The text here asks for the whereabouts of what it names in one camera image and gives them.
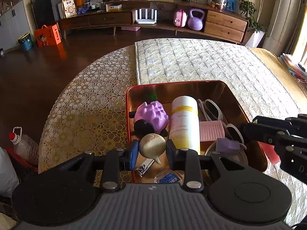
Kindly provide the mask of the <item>purple sheep toy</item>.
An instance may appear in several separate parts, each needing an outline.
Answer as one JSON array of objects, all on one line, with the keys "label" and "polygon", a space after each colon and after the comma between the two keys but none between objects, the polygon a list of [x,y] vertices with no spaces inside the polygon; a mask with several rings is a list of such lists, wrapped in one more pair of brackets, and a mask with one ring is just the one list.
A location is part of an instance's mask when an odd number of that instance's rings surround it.
[{"label": "purple sheep toy", "polygon": [[129,118],[133,119],[133,129],[139,138],[150,133],[168,136],[169,116],[159,101],[142,103],[136,111],[129,112]]}]

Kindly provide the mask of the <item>dark lipstick tube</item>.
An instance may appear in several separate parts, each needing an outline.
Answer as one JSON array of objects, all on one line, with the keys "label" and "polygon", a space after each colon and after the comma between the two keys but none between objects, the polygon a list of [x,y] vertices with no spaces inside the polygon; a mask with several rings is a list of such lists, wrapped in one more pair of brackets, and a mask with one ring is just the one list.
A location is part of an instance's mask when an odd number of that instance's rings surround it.
[{"label": "dark lipstick tube", "polygon": [[215,150],[220,153],[235,155],[240,151],[240,143],[226,138],[217,138]]}]

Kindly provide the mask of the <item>stack of books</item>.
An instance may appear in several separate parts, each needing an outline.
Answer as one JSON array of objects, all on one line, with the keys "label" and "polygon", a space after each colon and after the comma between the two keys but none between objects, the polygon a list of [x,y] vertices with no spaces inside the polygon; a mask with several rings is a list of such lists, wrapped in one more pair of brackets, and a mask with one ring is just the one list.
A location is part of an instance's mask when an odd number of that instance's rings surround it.
[{"label": "stack of books", "polygon": [[278,57],[278,60],[292,76],[306,81],[306,67],[302,65],[293,55],[283,53]]}]

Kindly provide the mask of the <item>round metal tin lid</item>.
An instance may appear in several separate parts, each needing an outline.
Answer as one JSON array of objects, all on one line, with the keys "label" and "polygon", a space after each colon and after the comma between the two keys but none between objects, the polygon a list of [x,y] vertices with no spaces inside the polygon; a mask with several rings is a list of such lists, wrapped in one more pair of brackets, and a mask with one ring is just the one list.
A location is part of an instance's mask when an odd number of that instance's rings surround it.
[{"label": "round metal tin lid", "polygon": [[245,154],[247,147],[244,144],[229,140],[225,143],[220,142],[220,145],[216,147],[217,143],[218,141],[213,142],[206,150],[204,156],[209,156],[212,152],[219,152],[227,154],[232,159],[242,164],[248,165],[248,158]]}]

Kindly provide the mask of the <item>lace tablecloth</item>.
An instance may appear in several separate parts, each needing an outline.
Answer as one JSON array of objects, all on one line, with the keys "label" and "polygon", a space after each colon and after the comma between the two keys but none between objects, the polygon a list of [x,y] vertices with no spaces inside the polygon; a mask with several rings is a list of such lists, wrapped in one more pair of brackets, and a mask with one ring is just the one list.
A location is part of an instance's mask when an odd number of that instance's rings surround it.
[{"label": "lace tablecloth", "polygon": [[125,148],[125,95],[134,85],[133,45],[102,56],[77,74],[59,95],[45,123],[39,172],[85,151],[101,156]]}]

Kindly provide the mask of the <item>pink toy case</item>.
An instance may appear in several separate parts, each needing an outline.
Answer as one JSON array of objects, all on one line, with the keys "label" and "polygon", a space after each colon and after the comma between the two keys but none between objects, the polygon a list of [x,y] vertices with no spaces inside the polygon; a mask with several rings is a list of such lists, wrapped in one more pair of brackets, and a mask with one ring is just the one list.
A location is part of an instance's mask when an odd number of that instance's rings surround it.
[{"label": "pink toy case", "polygon": [[174,13],[173,24],[176,27],[183,28],[186,25],[188,15],[183,9],[179,9]]}]

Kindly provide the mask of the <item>pink comb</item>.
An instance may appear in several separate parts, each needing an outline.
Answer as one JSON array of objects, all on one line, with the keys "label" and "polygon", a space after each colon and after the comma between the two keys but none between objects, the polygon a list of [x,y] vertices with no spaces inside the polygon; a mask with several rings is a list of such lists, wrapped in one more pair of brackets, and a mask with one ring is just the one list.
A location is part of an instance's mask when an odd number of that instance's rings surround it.
[{"label": "pink comb", "polygon": [[200,141],[210,142],[218,138],[225,138],[225,131],[221,121],[199,122]]}]

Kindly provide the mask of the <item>metal nail clipper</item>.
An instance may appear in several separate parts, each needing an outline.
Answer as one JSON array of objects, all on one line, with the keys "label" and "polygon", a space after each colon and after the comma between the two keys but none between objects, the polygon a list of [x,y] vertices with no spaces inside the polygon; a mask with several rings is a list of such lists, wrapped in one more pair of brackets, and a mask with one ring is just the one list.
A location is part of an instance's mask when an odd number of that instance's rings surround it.
[{"label": "metal nail clipper", "polygon": [[140,176],[143,177],[147,170],[155,163],[153,159],[146,158],[142,161],[142,163],[135,169],[135,172]]}]

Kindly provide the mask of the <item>white frame sunglasses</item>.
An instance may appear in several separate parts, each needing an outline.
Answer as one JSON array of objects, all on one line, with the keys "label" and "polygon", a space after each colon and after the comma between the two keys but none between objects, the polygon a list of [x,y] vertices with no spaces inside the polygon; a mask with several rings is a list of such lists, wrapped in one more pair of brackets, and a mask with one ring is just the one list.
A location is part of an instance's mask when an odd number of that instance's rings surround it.
[{"label": "white frame sunglasses", "polygon": [[201,99],[198,99],[197,104],[206,121],[221,121],[225,134],[229,136],[231,140],[245,144],[241,132],[235,125],[226,122],[223,112],[213,100],[206,99],[205,101],[202,101]]}]

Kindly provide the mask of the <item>orange gift box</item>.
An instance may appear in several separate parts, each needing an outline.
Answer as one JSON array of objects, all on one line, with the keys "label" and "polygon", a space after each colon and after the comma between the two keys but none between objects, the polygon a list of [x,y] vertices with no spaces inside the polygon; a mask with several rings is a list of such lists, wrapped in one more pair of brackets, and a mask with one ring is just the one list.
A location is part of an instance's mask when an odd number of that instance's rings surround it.
[{"label": "orange gift box", "polygon": [[57,24],[46,26],[34,31],[35,40],[39,47],[54,46],[61,43],[61,36]]}]

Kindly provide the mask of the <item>potted green tree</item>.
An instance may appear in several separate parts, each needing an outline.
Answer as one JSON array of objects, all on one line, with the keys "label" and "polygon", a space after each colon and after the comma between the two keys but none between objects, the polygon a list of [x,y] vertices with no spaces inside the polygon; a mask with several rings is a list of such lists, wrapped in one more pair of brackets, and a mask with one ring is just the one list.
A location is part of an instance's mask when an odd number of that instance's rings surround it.
[{"label": "potted green tree", "polygon": [[266,27],[259,23],[264,6],[264,0],[260,0],[258,10],[256,9],[254,2],[251,0],[239,1],[239,10],[249,23],[248,32],[252,32],[252,35],[250,36],[250,39],[248,39],[246,46],[256,48],[266,33]]}]

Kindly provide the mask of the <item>white yellow bottle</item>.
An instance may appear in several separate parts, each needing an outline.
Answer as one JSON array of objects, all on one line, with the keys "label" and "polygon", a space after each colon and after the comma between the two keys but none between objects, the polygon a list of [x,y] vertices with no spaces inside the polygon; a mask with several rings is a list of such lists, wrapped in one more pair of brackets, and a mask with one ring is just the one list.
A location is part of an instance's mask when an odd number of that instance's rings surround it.
[{"label": "white yellow bottle", "polygon": [[180,96],[172,102],[169,139],[177,149],[192,149],[200,155],[200,130],[197,101]]}]

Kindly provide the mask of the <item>blue trash bin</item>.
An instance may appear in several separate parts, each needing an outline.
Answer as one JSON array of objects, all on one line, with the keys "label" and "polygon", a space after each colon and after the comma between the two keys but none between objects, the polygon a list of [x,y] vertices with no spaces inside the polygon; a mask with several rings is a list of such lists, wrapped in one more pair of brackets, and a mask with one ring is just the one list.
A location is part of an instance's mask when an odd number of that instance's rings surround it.
[{"label": "blue trash bin", "polygon": [[24,51],[29,51],[31,48],[33,48],[33,43],[32,43],[30,32],[19,37],[18,43],[20,44],[21,48]]}]

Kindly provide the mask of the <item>green small toy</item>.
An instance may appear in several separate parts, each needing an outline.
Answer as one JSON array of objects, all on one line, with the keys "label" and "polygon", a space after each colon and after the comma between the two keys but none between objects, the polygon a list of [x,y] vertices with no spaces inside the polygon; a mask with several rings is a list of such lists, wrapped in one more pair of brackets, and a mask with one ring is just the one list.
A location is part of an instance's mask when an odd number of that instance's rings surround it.
[{"label": "green small toy", "polygon": [[150,91],[147,93],[146,102],[151,103],[153,101],[157,101],[157,93],[155,91]]}]

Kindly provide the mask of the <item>beige garlic shaped toy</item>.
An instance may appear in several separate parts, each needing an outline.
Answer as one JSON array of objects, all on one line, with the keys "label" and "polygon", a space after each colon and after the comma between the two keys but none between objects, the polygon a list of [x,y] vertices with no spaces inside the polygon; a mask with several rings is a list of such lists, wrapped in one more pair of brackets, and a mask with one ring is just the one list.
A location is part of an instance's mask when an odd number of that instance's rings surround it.
[{"label": "beige garlic shaped toy", "polygon": [[145,135],[138,144],[139,153],[149,159],[153,159],[157,164],[161,164],[159,157],[166,149],[166,141],[164,137],[150,133]]}]

